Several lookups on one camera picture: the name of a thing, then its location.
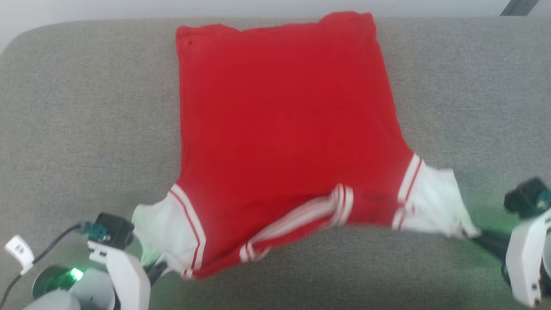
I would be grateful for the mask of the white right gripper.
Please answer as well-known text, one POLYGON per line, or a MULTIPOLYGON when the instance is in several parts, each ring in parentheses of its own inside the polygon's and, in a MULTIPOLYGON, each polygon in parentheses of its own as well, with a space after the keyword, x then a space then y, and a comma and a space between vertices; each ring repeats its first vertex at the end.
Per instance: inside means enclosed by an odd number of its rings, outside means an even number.
POLYGON ((506 261, 512 296, 528 307, 551 298, 551 209, 525 220, 511 233, 481 231, 471 239, 506 261))

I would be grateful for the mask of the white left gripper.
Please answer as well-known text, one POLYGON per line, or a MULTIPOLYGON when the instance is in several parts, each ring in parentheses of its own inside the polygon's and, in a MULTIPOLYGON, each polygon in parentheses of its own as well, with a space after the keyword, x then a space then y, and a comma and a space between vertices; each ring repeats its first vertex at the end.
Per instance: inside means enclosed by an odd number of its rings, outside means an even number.
POLYGON ((150 285, 163 275, 168 267, 166 261, 146 265, 143 269, 136 257, 120 249, 93 241, 88 242, 88 248, 91 250, 89 259, 105 265, 120 310, 149 310, 150 285))

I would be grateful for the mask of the red shirt with white sleeves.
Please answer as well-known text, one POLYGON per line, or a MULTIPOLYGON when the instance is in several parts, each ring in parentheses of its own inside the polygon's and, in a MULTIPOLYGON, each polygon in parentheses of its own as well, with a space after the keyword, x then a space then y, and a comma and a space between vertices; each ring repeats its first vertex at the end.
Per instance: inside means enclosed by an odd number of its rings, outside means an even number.
POLYGON ((141 262, 188 279, 328 228, 481 235, 452 169, 406 143, 369 12, 181 26, 181 172, 133 212, 141 262))

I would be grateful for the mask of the dark grey metal bar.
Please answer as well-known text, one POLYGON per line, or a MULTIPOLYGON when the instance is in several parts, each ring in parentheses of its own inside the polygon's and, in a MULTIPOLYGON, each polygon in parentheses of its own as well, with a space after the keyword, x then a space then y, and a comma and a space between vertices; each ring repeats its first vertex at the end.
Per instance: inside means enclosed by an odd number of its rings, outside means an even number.
POLYGON ((539 0, 510 0, 500 16, 528 16, 539 0))

